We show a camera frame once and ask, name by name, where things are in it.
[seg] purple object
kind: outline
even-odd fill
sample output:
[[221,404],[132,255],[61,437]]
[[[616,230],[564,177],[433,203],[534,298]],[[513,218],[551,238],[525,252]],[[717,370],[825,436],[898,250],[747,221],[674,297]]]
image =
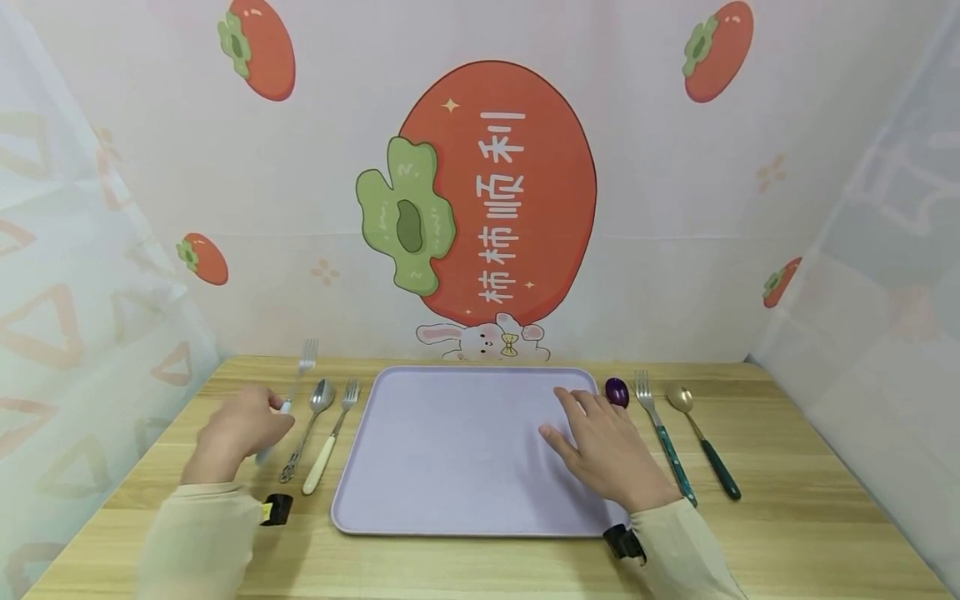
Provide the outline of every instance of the purple object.
[[623,379],[618,379],[616,377],[611,377],[607,380],[607,385],[604,386],[604,392],[607,393],[607,400],[611,404],[616,404],[627,408],[627,405],[630,404],[630,390],[627,388],[627,384],[623,382]]
[[627,523],[537,432],[549,423],[569,438],[556,386],[596,392],[579,369],[385,370],[334,495],[333,524],[356,535],[599,538]]

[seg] fork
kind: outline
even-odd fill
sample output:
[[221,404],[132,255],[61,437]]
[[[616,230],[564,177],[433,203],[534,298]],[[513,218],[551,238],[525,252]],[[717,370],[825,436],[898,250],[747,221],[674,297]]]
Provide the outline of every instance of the fork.
[[[283,406],[280,407],[280,414],[287,415],[290,413],[290,407],[294,402],[294,395],[297,393],[297,388],[300,386],[300,380],[303,379],[303,374],[310,371],[317,366],[317,348],[320,346],[320,340],[317,338],[307,338],[303,342],[303,353],[300,355],[300,366],[297,368],[297,378],[294,379],[294,384],[290,387],[290,393],[287,394],[287,399],[283,401]],[[263,462],[267,460],[267,455],[270,454],[272,448],[267,448],[265,450],[260,450],[256,454],[256,463],[258,466],[263,465]]]
[[654,422],[657,429],[657,437],[660,438],[660,445],[663,446],[663,452],[666,453],[667,461],[673,470],[674,477],[677,478],[677,484],[680,486],[680,493],[690,501],[690,504],[697,506],[697,497],[693,495],[693,487],[690,486],[690,480],[686,478],[684,467],[680,464],[680,458],[677,456],[677,450],[673,448],[673,442],[670,442],[670,436],[666,433],[666,427],[657,414],[657,407],[654,406],[654,395],[650,393],[650,379],[646,370],[634,371],[634,383],[636,385],[636,400],[640,403],[650,419]]
[[342,407],[340,418],[337,419],[337,424],[333,427],[333,433],[326,439],[324,449],[320,451],[317,462],[313,464],[310,473],[306,476],[306,481],[303,482],[303,495],[310,495],[317,489],[317,484],[320,483],[320,478],[324,474],[324,469],[326,469],[326,463],[330,460],[330,453],[333,452],[333,444],[337,441],[337,435],[340,433],[340,426],[344,424],[344,417],[347,416],[347,411],[357,403],[357,398],[359,397],[360,382],[354,377],[347,382],[347,388],[344,390],[344,399],[340,402]]

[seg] person's left hand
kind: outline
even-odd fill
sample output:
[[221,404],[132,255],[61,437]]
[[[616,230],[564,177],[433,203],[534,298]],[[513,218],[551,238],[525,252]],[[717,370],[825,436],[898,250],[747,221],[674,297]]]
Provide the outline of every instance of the person's left hand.
[[197,449],[180,482],[233,481],[245,458],[275,445],[294,426],[291,415],[271,410],[282,405],[283,400],[273,391],[253,385],[224,400],[197,434]]

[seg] wooden table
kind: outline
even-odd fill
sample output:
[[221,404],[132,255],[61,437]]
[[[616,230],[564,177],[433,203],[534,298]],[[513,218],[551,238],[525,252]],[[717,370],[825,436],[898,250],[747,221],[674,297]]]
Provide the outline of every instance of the wooden table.
[[[286,526],[261,528],[240,598],[496,600],[643,597],[636,578],[601,540],[417,540],[352,538],[328,517],[372,381],[397,361],[323,360],[295,401],[297,425],[257,470],[241,481],[255,497],[295,497]],[[213,375],[104,507],[50,566],[28,600],[130,598],[141,544],[156,510],[178,484],[197,431],[220,400],[247,381],[286,393],[296,361],[238,356]],[[628,378],[636,365],[593,364],[602,385]],[[660,414],[680,453],[703,514],[726,550],[731,569],[753,600],[762,598],[949,599],[942,585],[844,469],[817,433],[762,369],[747,365],[645,366]],[[322,376],[338,389],[360,377],[363,394],[348,415],[318,490],[300,485],[337,419],[320,416],[298,477],[277,482],[309,416],[307,397]],[[680,381],[696,398],[694,415],[737,483],[743,499],[727,499],[684,416],[663,396]],[[650,420],[630,411],[666,468]]]

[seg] purple egg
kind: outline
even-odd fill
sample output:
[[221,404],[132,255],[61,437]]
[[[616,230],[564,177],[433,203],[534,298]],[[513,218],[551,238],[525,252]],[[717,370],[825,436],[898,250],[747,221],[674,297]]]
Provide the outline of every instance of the purple egg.
[[627,404],[630,404],[630,390],[627,389],[627,384],[623,382],[623,379],[611,377],[607,380],[604,391],[607,393],[607,400],[610,401],[610,404],[616,404],[624,408],[627,408]]

